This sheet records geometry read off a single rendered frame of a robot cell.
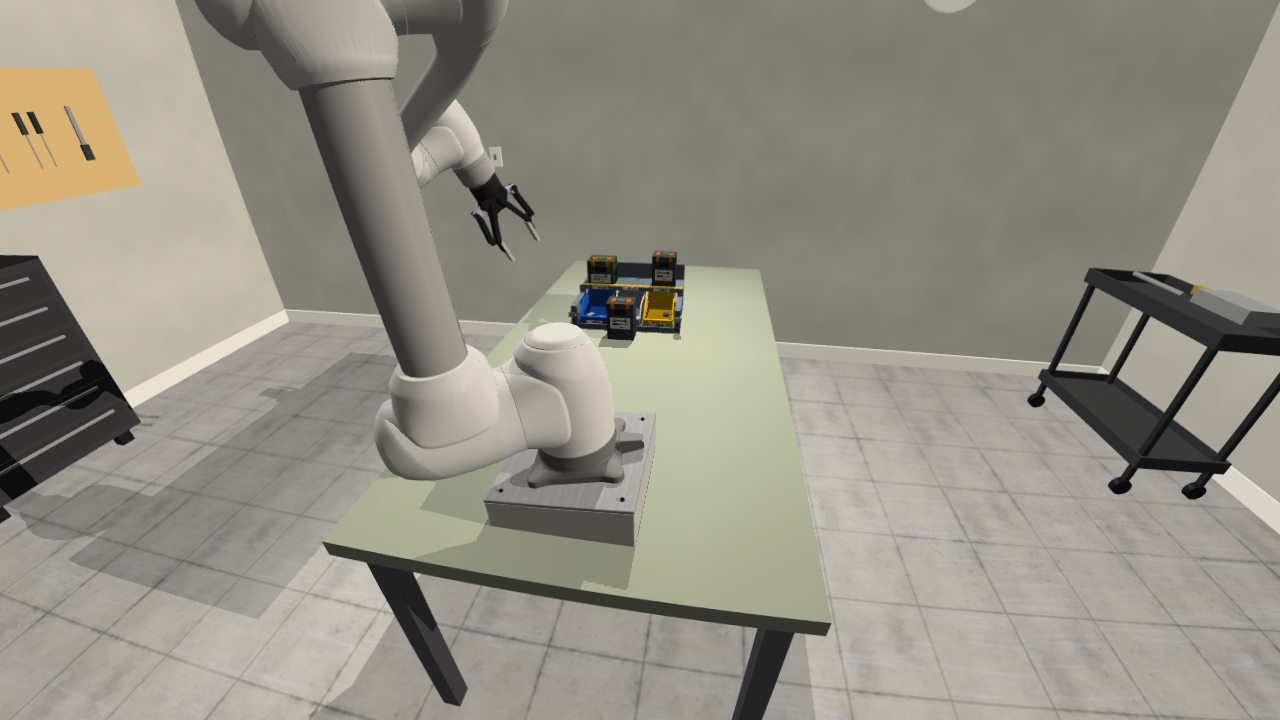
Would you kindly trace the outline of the blue bin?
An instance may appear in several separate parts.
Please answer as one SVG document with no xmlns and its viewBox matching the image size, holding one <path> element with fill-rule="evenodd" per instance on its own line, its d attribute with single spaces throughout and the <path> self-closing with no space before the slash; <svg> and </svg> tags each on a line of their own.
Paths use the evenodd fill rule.
<svg viewBox="0 0 1280 720">
<path fill-rule="evenodd" d="M 580 322 L 607 324 L 605 302 L 609 296 L 616 296 L 616 291 L 617 290 L 589 290 L 582 299 Z M 596 313 L 596 316 L 586 316 L 588 313 Z"/>
</svg>

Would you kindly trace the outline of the dark grey metal shelf rack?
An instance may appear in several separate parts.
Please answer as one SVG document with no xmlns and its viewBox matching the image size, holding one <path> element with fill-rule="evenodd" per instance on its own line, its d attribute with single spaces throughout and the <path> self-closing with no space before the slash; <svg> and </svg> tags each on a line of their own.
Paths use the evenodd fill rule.
<svg viewBox="0 0 1280 720">
<path fill-rule="evenodd" d="M 652 286 L 652 263 L 617 263 L 618 281 L 616 284 L 644 284 Z M 685 264 L 677 264 L 676 269 L 676 286 L 684 287 L 684 274 Z M 682 322 L 682 297 L 684 290 L 680 288 L 658 288 L 658 287 L 634 287 L 634 286 L 611 286 L 611 284 L 580 284 L 580 293 L 573 300 L 571 305 L 570 316 L 572 316 L 572 324 L 579 325 L 579 328 L 585 329 L 604 329 L 607 331 L 607 324 L 595 323 L 580 323 L 579 305 L 582 304 L 584 296 L 588 293 L 586 290 L 622 290 L 622 291 L 645 291 L 645 292 L 667 292 L 677 293 L 677 300 L 675 302 L 675 320 L 672 327 L 653 327 L 653 325 L 636 325 L 636 331 L 641 332 L 660 332 L 660 333 L 678 333 Z"/>
</svg>

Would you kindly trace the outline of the grey open bin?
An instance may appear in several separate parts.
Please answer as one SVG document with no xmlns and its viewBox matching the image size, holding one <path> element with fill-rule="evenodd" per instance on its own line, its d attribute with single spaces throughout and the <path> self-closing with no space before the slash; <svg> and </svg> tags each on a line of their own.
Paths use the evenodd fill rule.
<svg viewBox="0 0 1280 720">
<path fill-rule="evenodd" d="M 643 313 L 644 313 L 644 304 L 645 304 L 645 300 L 646 300 L 646 292 L 645 291 L 622 291 L 622 290 L 618 290 L 618 293 L 616 296 L 620 296 L 620 297 L 636 297 L 636 325 L 641 325 L 641 323 L 643 323 Z M 641 306 L 643 306 L 643 311 L 641 311 Z"/>
</svg>

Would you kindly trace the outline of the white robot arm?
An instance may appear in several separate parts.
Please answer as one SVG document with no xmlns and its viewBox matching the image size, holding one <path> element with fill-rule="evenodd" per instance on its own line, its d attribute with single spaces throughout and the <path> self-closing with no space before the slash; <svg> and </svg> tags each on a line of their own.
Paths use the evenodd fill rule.
<svg viewBox="0 0 1280 720">
<path fill-rule="evenodd" d="M 467 188 L 495 172 L 456 97 L 508 1 L 195 0 L 221 37 L 260 50 L 300 91 L 398 359 L 372 430 L 387 468 L 440 480 L 538 448 L 532 489 L 617 484 L 622 454 L 644 448 L 644 436 L 614 418 L 596 346 L 579 325 L 549 323 L 492 370 L 465 345 L 422 200 L 451 167 Z M 390 79 L 401 35 L 433 35 L 435 53 L 399 111 Z"/>
</svg>

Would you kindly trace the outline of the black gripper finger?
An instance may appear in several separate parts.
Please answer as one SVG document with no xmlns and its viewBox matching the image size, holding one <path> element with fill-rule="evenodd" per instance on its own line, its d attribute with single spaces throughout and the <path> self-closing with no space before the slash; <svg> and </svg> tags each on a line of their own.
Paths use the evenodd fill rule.
<svg viewBox="0 0 1280 720">
<path fill-rule="evenodd" d="M 506 199 L 503 199 L 500 196 L 498 197 L 498 200 L 500 202 L 503 202 L 506 205 L 506 208 L 511 209 L 512 211 L 515 211 L 518 217 L 521 217 L 524 219 L 524 223 L 525 223 L 525 225 L 527 225 L 527 228 L 529 228 L 530 233 L 532 234 L 534 240 L 536 240 L 538 242 L 541 241 L 539 238 L 539 236 L 538 236 L 538 232 L 535 231 L 535 227 L 532 225 L 531 217 L 534 215 L 534 211 L 529 206 L 529 204 L 524 200 L 524 197 L 518 193 L 517 186 L 516 184 L 509 184 L 508 187 L 506 187 L 506 190 L 509 193 L 513 195 L 513 197 L 517 200 L 517 202 L 521 205 L 521 208 L 524 208 L 524 211 L 526 211 L 526 209 L 529 211 L 526 211 L 526 214 L 524 214 L 524 211 L 520 211 L 517 208 L 515 208 L 511 202 L 508 202 Z"/>
<path fill-rule="evenodd" d="M 495 202 L 490 202 L 490 206 L 492 206 L 492 213 L 489 213 L 489 211 L 486 211 L 486 213 L 488 213 L 488 217 L 489 217 L 490 223 L 492 223 L 493 237 L 492 237 L 490 231 L 486 227 L 486 222 L 483 219 L 483 210 L 481 210 L 481 208 L 477 208 L 477 210 L 472 211 L 471 215 L 477 220 L 477 224 L 480 225 L 480 228 L 483 231 L 483 234 L 486 238 L 486 242 L 490 243 L 492 246 L 495 246 L 498 243 L 500 251 L 506 252 L 507 258 L 509 258 L 509 260 L 512 263 L 515 263 L 516 261 L 515 258 L 512 256 L 512 254 L 509 252 L 509 250 L 506 247 L 506 243 L 500 240 L 500 229 L 499 229 L 498 215 L 497 215 L 497 204 Z"/>
</svg>

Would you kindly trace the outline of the black case with handle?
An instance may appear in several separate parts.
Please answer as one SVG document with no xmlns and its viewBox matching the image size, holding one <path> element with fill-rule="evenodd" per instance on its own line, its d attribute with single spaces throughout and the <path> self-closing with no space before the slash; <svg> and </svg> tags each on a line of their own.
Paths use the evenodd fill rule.
<svg viewBox="0 0 1280 720">
<path fill-rule="evenodd" d="M 654 251 L 652 256 L 652 286 L 675 287 L 677 252 Z"/>
</svg>

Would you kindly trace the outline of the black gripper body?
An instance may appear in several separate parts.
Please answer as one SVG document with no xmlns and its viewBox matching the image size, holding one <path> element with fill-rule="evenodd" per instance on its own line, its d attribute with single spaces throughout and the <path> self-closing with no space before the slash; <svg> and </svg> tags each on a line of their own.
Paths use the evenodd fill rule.
<svg viewBox="0 0 1280 720">
<path fill-rule="evenodd" d="M 497 214 L 506 208 L 506 205 L 500 202 L 498 197 L 500 196 L 507 200 L 508 191 L 506 190 L 506 187 L 500 184 L 500 181 L 498 179 L 495 173 L 492 176 L 489 181 L 486 181 L 486 183 L 468 190 L 471 191 L 471 193 L 474 193 L 474 197 L 477 200 L 477 208 L 481 208 L 483 211 L 492 213 L 490 202 L 497 204 Z"/>
</svg>

